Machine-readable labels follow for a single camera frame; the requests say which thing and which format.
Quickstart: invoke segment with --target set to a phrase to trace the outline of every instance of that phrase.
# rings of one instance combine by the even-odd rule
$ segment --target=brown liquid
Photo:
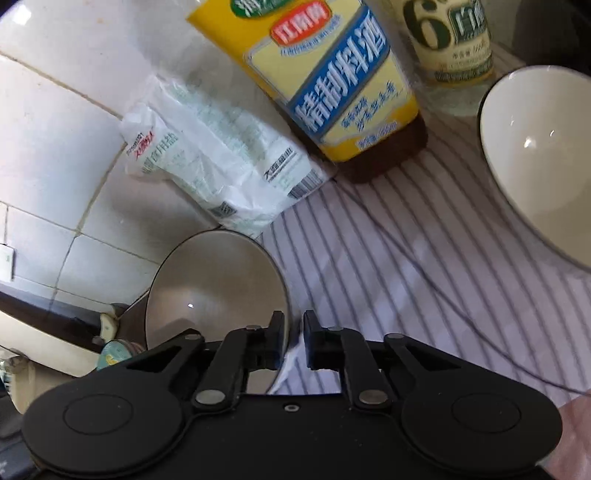
[[[366,183],[413,158],[427,146],[427,127],[421,114],[403,129],[351,160],[337,163],[351,183]]]

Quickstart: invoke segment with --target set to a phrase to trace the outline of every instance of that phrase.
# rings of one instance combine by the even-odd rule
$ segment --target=electrical outlet
[[[0,281],[12,282],[14,271],[14,249],[0,245]]]

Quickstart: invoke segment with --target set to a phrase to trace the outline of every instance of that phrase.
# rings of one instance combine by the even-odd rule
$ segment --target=bowl rim
[[[503,188],[503,186],[501,184],[501,181],[500,181],[500,179],[497,178],[497,175],[495,174],[495,170],[491,166],[491,161],[489,160],[489,157],[486,154],[486,149],[485,149],[485,146],[484,146],[484,142],[482,140],[482,112],[484,110],[486,101],[488,100],[491,92],[502,81],[506,80],[508,77],[515,76],[516,74],[519,74],[519,73],[525,72],[525,71],[529,71],[529,70],[539,70],[541,72],[543,72],[543,71],[549,72],[550,70],[552,70],[552,71],[556,71],[556,70],[562,71],[563,73],[567,73],[569,75],[577,76],[577,77],[580,77],[580,78],[586,80],[587,82],[590,83],[590,87],[591,87],[591,77],[589,77],[588,75],[585,75],[584,73],[578,72],[577,70],[573,70],[573,69],[570,69],[568,67],[563,67],[563,66],[560,66],[560,65],[543,65],[543,64],[540,64],[540,65],[528,65],[528,66],[521,67],[519,69],[513,70],[511,72],[505,73],[504,75],[502,75],[501,77],[499,77],[498,79],[496,79],[495,82],[490,86],[490,88],[487,90],[487,92],[485,93],[484,97],[482,98],[482,100],[480,102],[480,107],[478,107],[478,115],[477,115],[477,119],[478,119],[478,143],[479,143],[479,146],[480,146],[480,153],[482,154],[483,158],[486,161],[486,168],[488,169],[488,171],[490,173],[490,177],[493,179],[496,188],[502,193],[503,198],[505,199],[506,204],[513,211],[513,213],[517,216],[517,218],[521,221],[521,223],[523,225],[525,225],[525,227],[540,242],[542,242],[542,244],[546,248],[548,248],[549,250],[551,250],[554,253],[556,253],[560,258],[562,258],[563,260],[567,261],[568,263],[571,263],[575,267],[583,270],[584,272],[586,272],[588,274],[591,274],[591,264],[587,265],[585,263],[582,263],[581,260],[578,260],[577,258],[572,257],[568,252],[564,251],[558,245],[556,245],[553,241],[551,241],[550,238],[548,238],[545,235],[543,235],[542,232],[540,232],[540,230],[538,228],[536,228],[535,225],[533,225],[533,223],[531,223],[531,221],[528,219],[527,215],[519,208],[518,205],[515,204],[513,198]]]
[[[225,233],[225,234],[237,236],[241,240],[246,240],[246,241],[250,242],[256,249],[260,250],[264,254],[264,256],[266,257],[266,259],[269,261],[269,263],[271,264],[271,266],[273,267],[273,269],[277,273],[277,277],[281,281],[281,287],[282,287],[282,290],[283,290],[283,295],[284,295],[284,300],[285,300],[285,306],[287,308],[287,312],[283,312],[283,314],[285,315],[285,326],[286,326],[285,338],[284,338],[284,344],[283,344],[283,355],[284,355],[284,359],[283,359],[283,363],[282,363],[281,367],[278,370],[275,371],[275,377],[273,379],[273,382],[271,383],[271,385],[269,385],[269,387],[266,390],[267,394],[269,394],[269,393],[273,392],[279,386],[279,383],[281,383],[283,381],[283,378],[281,376],[282,372],[284,372],[285,370],[290,370],[291,369],[291,365],[287,365],[287,363],[288,363],[287,362],[287,357],[288,357],[288,354],[290,352],[290,341],[291,341],[291,336],[293,334],[293,332],[292,332],[292,330],[293,330],[293,319],[291,318],[293,305],[292,305],[291,298],[290,298],[290,292],[289,292],[289,290],[287,288],[287,282],[286,282],[286,280],[284,278],[284,275],[283,275],[282,270],[277,265],[277,262],[275,261],[275,259],[273,259],[273,257],[271,256],[271,254],[267,251],[267,249],[265,247],[263,247],[261,244],[259,244],[256,240],[253,240],[248,235],[244,235],[243,233],[236,232],[234,230],[227,230],[224,227],[222,227],[221,225],[219,225],[219,226],[217,226],[217,227],[215,227],[213,229],[204,230],[203,232],[199,232],[199,233],[196,233],[195,235],[191,235],[190,237],[188,237],[185,240],[183,240],[182,242],[180,242],[176,247],[174,247],[173,250],[166,256],[166,258],[162,261],[162,263],[158,267],[158,270],[157,270],[156,274],[154,275],[154,278],[152,279],[152,283],[150,284],[150,288],[148,289],[148,291],[146,293],[146,295],[148,297],[148,300],[146,302],[146,311],[145,311],[145,314],[144,314],[144,317],[145,317],[144,318],[144,334],[146,335],[146,346],[147,346],[147,349],[156,347],[156,346],[150,347],[148,345],[147,325],[148,325],[148,310],[150,309],[150,298],[153,299],[153,296],[150,295],[150,294],[152,292],[152,289],[154,288],[154,284],[156,283],[156,279],[158,278],[158,274],[160,273],[160,270],[162,270],[162,267],[164,266],[164,264],[166,263],[166,261],[180,247],[182,247],[187,242],[191,241],[193,238],[195,238],[197,236],[205,235],[207,233]]]

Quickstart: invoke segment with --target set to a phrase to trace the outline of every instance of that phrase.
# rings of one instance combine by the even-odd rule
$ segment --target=tile grout
[[[6,229],[7,229],[6,231],[8,231],[8,211],[10,209],[17,210],[17,211],[22,212],[22,213],[26,213],[27,215],[31,215],[32,217],[38,218],[39,220],[43,220],[44,222],[50,223],[50,224],[52,224],[54,226],[58,226],[59,228],[63,228],[64,230],[68,230],[69,232],[75,232],[76,231],[75,228],[70,228],[70,227],[61,225],[61,224],[59,224],[57,222],[54,222],[53,220],[49,220],[49,219],[44,218],[44,217],[42,217],[40,215],[37,215],[35,213],[27,212],[26,210],[23,210],[22,208],[19,208],[19,207],[15,207],[14,205],[12,205],[10,203],[6,203],[6,202],[2,202],[2,203],[4,203],[4,205],[6,205],[8,207],[8,209],[7,209],[7,215],[6,215]]]
[[[4,205],[6,205],[6,215],[4,216],[4,238],[2,243],[6,245],[8,243],[8,204],[4,203]]]
[[[81,233],[80,235],[81,235],[81,236],[88,237],[88,238],[91,238],[91,239],[93,239],[95,242],[98,242],[98,243],[100,243],[100,244],[104,244],[104,245],[106,245],[107,247],[111,247],[111,248],[114,248],[115,250],[119,250],[120,252],[123,252],[124,254],[133,255],[134,257],[137,257],[137,258],[139,258],[140,260],[146,260],[146,262],[153,263],[154,265],[161,265],[161,264],[162,264],[162,262],[156,262],[156,261],[154,261],[154,260],[150,260],[149,258],[142,257],[141,255],[134,254],[133,252],[130,252],[129,250],[125,250],[125,249],[123,249],[123,248],[116,247],[116,246],[114,246],[114,245],[111,245],[111,244],[110,244],[110,243],[108,243],[108,242],[105,242],[105,241],[103,241],[103,240],[99,240],[98,238],[95,238],[95,237],[93,237],[93,236],[91,236],[91,235],[87,235],[86,233]]]
[[[98,301],[98,300],[94,300],[94,299],[90,299],[88,297],[82,296],[82,295],[78,295],[77,293],[72,293],[71,291],[67,291],[67,290],[62,290],[61,288],[56,288],[56,295],[57,295],[57,291],[62,291],[63,293],[67,293],[68,295],[72,295],[74,297],[78,297],[81,299],[85,299],[88,301],[94,301],[95,303],[100,303],[103,305],[110,305],[110,303],[105,303],[104,301]]]
[[[88,205],[86,206],[86,209],[82,213],[82,216],[80,217],[80,220],[78,221],[78,224],[76,225],[76,228],[74,229],[74,231],[76,231],[78,233],[82,233],[82,227],[84,227],[84,224],[86,223],[86,219],[88,218],[88,216],[90,214],[90,209],[95,204],[96,199],[100,195],[100,191],[103,189],[103,187],[105,186],[105,183],[107,182],[107,178],[109,177],[109,175],[111,174],[111,172],[115,168],[115,165],[117,164],[117,160],[119,159],[119,157],[121,156],[121,154],[125,151],[125,146],[126,145],[127,144],[125,142],[123,142],[123,144],[121,145],[121,148],[116,153],[115,158],[111,161],[111,163],[110,163],[109,167],[107,168],[106,172],[101,177],[100,182],[97,185],[94,194],[92,194],[92,197],[90,198],[90,200],[88,202]]]
[[[67,291],[67,290],[63,290],[62,288],[57,288],[57,286],[52,287],[51,285],[47,285],[45,283],[41,283],[35,280],[31,280],[30,278],[27,277],[21,277],[20,275],[14,275],[14,278],[20,278],[21,280],[26,280],[29,281],[31,283],[35,283],[37,285],[40,285],[42,287],[47,287],[50,288],[54,291],[54,293],[52,294],[52,296],[57,295],[58,291],[62,291],[63,293],[67,293],[68,295],[74,295],[75,297],[80,297],[81,299],[85,299],[85,300],[90,300],[90,301],[94,301],[96,303],[102,303],[103,305],[109,305],[108,303],[105,303],[104,301],[99,301],[99,300],[95,300],[95,299],[90,299],[88,297],[85,297],[84,295],[79,295],[77,293],[72,293],[71,291]],[[10,287],[10,283],[6,283],[4,282],[3,285],[6,285],[7,287]]]
[[[81,91],[79,91],[79,90],[76,90],[75,88],[73,88],[73,87],[69,86],[68,84],[66,84],[66,83],[64,83],[64,82],[61,82],[61,81],[59,81],[59,80],[55,79],[55,78],[54,78],[54,77],[52,77],[51,75],[48,75],[47,73],[45,73],[45,72],[42,72],[42,71],[41,71],[41,70],[39,70],[38,68],[35,68],[33,65],[30,65],[29,63],[27,63],[27,62],[24,62],[24,61],[22,61],[22,60],[19,60],[18,58],[16,58],[16,57],[13,57],[12,55],[9,55],[8,53],[6,53],[6,52],[4,52],[4,51],[2,51],[2,50],[0,50],[0,56],[2,56],[2,57],[4,57],[4,58],[6,58],[6,59],[8,59],[8,60],[12,60],[13,62],[16,62],[16,63],[18,63],[20,66],[22,66],[22,67],[25,67],[26,69],[28,69],[28,70],[30,70],[30,71],[32,71],[32,72],[34,72],[34,73],[38,74],[39,76],[41,76],[41,77],[43,77],[43,78],[45,78],[45,80],[49,80],[51,83],[54,83],[55,85],[57,85],[57,86],[59,86],[59,87],[61,87],[61,88],[63,88],[63,89],[66,89],[66,90],[68,90],[69,92],[71,92],[71,93],[74,93],[74,94],[75,94],[75,95],[77,95],[77,96],[80,96],[80,97],[82,97],[84,100],[86,100],[86,101],[90,102],[92,105],[94,105],[94,106],[96,106],[96,107],[100,108],[101,110],[103,110],[103,111],[107,112],[107,113],[108,113],[108,114],[110,114],[110,115],[113,115],[113,116],[114,116],[115,118],[117,118],[118,120],[121,120],[121,119],[123,118],[123,115],[121,115],[121,114],[119,114],[119,113],[115,112],[113,109],[111,109],[111,108],[107,107],[106,105],[103,105],[103,104],[102,104],[102,103],[100,103],[100,102],[97,102],[96,100],[93,100],[92,98],[90,98],[90,97],[89,97],[88,95],[86,95],[85,93],[82,93]]]
[[[57,285],[60,281],[60,277],[61,277],[61,272],[64,270],[64,267],[66,266],[66,260],[68,260],[68,255],[70,255],[70,251],[72,250],[72,246],[74,245],[74,241],[76,240],[76,238],[78,238],[80,236],[79,233],[74,234],[74,237],[72,238],[72,241],[70,242],[70,246],[68,247],[68,250],[66,252],[66,256],[64,257],[64,261],[61,263],[61,267],[57,273],[57,277],[56,277],[56,286],[54,287],[55,290],[53,291],[53,296],[51,298],[51,305],[50,307],[53,305],[53,301],[56,298],[57,295]]]

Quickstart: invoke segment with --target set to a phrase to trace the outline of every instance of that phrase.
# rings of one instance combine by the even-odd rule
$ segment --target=number 6
[[[415,4],[419,3],[423,7],[423,10],[427,12],[434,12],[437,10],[437,4],[433,0],[409,0],[404,4],[403,13],[404,21],[408,27],[409,32],[423,47],[427,47],[430,50],[443,50],[447,48],[452,42],[452,35],[445,23],[435,17],[423,17],[421,20],[417,18],[415,12]],[[435,35],[437,37],[437,45],[431,46],[425,38],[423,33],[423,24],[429,22]]]

